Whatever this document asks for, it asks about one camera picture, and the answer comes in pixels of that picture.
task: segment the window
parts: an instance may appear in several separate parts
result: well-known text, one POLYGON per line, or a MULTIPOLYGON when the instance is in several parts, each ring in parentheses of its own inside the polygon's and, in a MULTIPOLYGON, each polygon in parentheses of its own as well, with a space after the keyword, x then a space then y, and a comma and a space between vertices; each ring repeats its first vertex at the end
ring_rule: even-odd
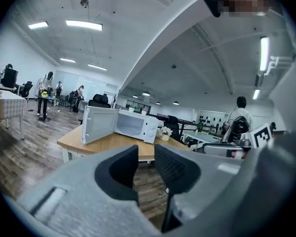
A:
POLYGON ((136 113, 142 113, 142 110, 147 111, 148 114, 150 113, 151 106, 149 106, 149 105, 144 105, 144 104, 140 104, 140 103, 137 103, 134 101, 127 100, 126 108, 129 108, 130 105, 136 106, 135 110, 134 110, 134 112, 136 112, 136 113))

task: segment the curved ceiling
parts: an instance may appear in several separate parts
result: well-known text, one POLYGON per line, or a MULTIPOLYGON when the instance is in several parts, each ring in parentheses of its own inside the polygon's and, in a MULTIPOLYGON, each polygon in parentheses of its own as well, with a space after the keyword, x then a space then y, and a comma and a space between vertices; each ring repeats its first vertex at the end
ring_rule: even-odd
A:
MULTIPOLYGON (((132 97, 150 92, 151 102, 189 106, 191 95, 244 95, 252 99, 260 66, 260 38, 270 38, 269 55, 293 56, 284 19, 266 16, 207 17, 160 51, 122 91, 132 97)), ((267 99, 287 69, 264 76, 259 99, 267 99)))
MULTIPOLYGON (((106 73, 122 84, 151 39, 193 0, 89 0, 86 8, 80 1, 18 0, 9 18, 55 65, 80 69, 89 69, 87 64, 98 65, 107 71, 97 73, 106 73), (103 30, 68 27, 68 19, 101 23, 103 30), (41 21, 47 21, 48 28, 28 28, 41 21), (76 64, 64 63, 61 57, 73 59, 76 64)), ((176 36, 171 34, 168 42, 193 23, 185 25, 176 36)))

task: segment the microwave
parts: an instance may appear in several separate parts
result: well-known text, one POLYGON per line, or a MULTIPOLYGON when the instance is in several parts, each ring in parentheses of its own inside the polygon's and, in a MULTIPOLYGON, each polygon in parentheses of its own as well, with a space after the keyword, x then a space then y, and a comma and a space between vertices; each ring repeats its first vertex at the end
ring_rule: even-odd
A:
POLYGON ((83 115, 81 141, 88 144, 113 132, 154 143, 159 120, 155 117, 86 106, 83 115))

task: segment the fluorescent light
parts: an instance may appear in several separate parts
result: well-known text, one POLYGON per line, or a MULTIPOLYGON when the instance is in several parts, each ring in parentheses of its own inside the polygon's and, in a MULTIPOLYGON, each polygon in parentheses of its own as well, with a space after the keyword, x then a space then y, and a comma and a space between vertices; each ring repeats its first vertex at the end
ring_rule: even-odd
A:
POLYGON ((62 61, 68 61, 68 62, 73 62, 73 63, 75 63, 75 61, 74 60, 68 60, 68 59, 64 59, 64 58, 60 58, 62 61))
POLYGON ((269 51, 269 43, 270 39, 267 37, 261 38, 261 63, 260 63, 260 71, 266 70, 266 63, 268 58, 269 51))
POLYGON ((89 67, 92 67, 92 68, 96 68, 96 69, 102 69, 102 70, 107 70, 105 68, 101 68, 101 67, 98 67, 98 66, 94 66, 94 65, 91 65, 91 64, 88 64, 89 67))
POLYGON ((255 94, 254 94, 254 96, 253 96, 253 99, 257 99, 259 93, 260 93, 260 90, 259 90, 259 89, 256 89, 255 94))
POLYGON ((30 29, 35 29, 35 28, 41 28, 41 27, 47 27, 48 23, 45 22, 41 22, 41 23, 37 23, 37 24, 33 24, 33 25, 29 25, 30 29))
POLYGON ((103 29, 102 24, 85 22, 85 21, 66 20, 66 24, 68 26, 80 26, 80 27, 91 28, 91 29, 99 30, 99 31, 102 31, 102 29, 103 29))

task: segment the flower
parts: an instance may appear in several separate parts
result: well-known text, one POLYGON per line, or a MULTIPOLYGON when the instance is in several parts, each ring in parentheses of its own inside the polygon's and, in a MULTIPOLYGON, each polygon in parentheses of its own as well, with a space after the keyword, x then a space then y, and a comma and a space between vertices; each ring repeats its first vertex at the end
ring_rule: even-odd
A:
POLYGON ((166 134, 166 135, 171 136, 173 131, 170 128, 166 127, 166 126, 163 126, 161 128, 161 132, 162 132, 162 134, 166 134))

